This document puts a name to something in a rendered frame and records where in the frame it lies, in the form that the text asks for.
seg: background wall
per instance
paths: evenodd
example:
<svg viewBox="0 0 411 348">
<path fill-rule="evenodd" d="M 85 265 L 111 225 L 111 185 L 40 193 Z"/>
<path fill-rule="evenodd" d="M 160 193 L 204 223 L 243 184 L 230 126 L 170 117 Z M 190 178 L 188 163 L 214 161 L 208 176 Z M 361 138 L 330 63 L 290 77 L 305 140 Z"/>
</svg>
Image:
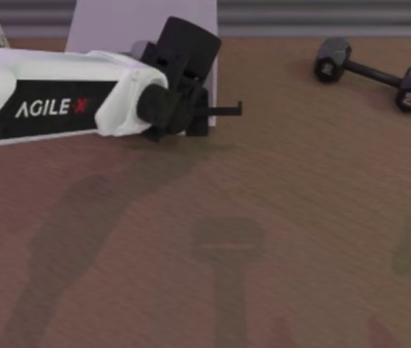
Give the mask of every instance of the background wall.
<svg viewBox="0 0 411 348">
<path fill-rule="evenodd" d="M 0 0 L 0 18 L 10 38 L 66 38 L 75 2 Z M 411 36 L 411 0 L 218 0 L 218 14 L 222 36 Z"/>
</svg>

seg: white board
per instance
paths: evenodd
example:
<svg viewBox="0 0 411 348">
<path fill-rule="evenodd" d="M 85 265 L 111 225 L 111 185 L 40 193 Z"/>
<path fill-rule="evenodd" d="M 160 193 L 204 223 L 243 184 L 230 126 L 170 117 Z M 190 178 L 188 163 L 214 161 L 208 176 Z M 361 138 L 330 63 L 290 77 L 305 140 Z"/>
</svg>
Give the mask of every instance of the white board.
<svg viewBox="0 0 411 348">
<path fill-rule="evenodd" d="M 139 41 L 156 41 L 169 16 L 217 35 L 217 0 L 78 0 L 66 51 L 131 52 Z M 215 106 L 217 63 L 205 86 Z"/>
</svg>

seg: black dumbbell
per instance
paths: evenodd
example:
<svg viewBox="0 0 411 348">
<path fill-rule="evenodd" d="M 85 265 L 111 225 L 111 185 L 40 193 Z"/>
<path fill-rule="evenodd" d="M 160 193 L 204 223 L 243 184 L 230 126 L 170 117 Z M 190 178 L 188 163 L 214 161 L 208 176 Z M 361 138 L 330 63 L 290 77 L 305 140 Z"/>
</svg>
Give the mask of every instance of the black dumbbell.
<svg viewBox="0 0 411 348">
<path fill-rule="evenodd" d="M 323 83 L 337 82 L 344 71 L 350 71 L 398 88 L 395 104 L 402 112 L 411 112 L 411 67 L 403 78 L 367 67 L 350 60 L 352 48 L 344 38 L 329 38 L 320 47 L 316 56 L 315 75 Z"/>
</svg>

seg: agile x logo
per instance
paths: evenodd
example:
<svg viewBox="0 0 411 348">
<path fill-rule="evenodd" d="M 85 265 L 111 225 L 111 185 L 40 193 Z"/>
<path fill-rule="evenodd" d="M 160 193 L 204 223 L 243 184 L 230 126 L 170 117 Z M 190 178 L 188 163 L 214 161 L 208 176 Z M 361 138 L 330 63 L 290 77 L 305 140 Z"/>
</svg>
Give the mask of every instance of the agile x logo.
<svg viewBox="0 0 411 348">
<path fill-rule="evenodd" d="M 71 98 L 24 101 L 14 118 L 83 114 L 88 106 L 88 100 L 88 98 L 77 98 L 73 103 Z"/>
</svg>

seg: brown table surface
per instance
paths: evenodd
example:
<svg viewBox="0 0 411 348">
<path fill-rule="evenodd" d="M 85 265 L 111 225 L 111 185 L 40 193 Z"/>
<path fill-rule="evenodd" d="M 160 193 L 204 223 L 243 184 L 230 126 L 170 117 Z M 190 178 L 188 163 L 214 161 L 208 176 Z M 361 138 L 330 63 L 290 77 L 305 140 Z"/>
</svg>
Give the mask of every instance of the brown table surface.
<svg viewBox="0 0 411 348">
<path fill-rule="evenodd" d="M 411 347 L 411 117 L 314 81 L 321 41 L 225 40 L 220 103 L 245 114 L 206 139 L 1 147 L 0 348 Z M 411 39 L 352 43 L 411 65 Z"/>
</svg>

